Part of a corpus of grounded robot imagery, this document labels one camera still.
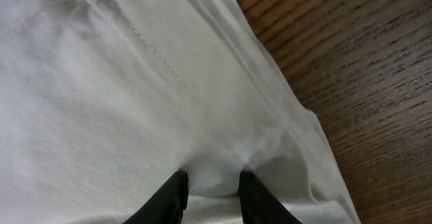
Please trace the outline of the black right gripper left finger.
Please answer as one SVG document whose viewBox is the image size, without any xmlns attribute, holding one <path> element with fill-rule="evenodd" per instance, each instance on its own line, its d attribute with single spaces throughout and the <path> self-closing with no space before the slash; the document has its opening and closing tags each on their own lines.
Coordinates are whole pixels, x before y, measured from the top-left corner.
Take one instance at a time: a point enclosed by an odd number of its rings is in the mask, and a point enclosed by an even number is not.
<svg viewBox="0 0 432 224">
<path fill-rule="evenodd" d="M 188 194 L 188 174 L 180 169 L 124 224 L 181 224 Z"/>
</svg>

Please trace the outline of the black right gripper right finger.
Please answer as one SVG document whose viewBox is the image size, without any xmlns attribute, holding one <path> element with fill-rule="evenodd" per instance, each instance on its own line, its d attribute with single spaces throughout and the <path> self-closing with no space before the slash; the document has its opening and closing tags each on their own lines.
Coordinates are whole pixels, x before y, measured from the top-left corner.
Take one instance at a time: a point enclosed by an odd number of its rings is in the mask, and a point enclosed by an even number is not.
<svg viewBox="0 0 432 224">
<path fill-rule="evenodd" d="M 243 224 L 302 224 L 250 171 L 241 171 L 238 195 Z"/>
</svg>

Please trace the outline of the white t-shirt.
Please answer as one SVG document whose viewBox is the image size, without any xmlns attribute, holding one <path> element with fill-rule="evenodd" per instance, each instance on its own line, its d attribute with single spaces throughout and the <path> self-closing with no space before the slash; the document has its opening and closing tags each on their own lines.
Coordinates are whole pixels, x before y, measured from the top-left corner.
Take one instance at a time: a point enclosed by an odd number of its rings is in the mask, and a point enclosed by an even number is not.
<svg viewBox="0 0 432 224">
<path fill-rule="evenodd" d="M 185 223 L 240 223 L 243 169 L 303 223 L 359 221 L 236 0 L 1 0 L 2 223 L 121 223 L 178 169 Z"/>
</svg>

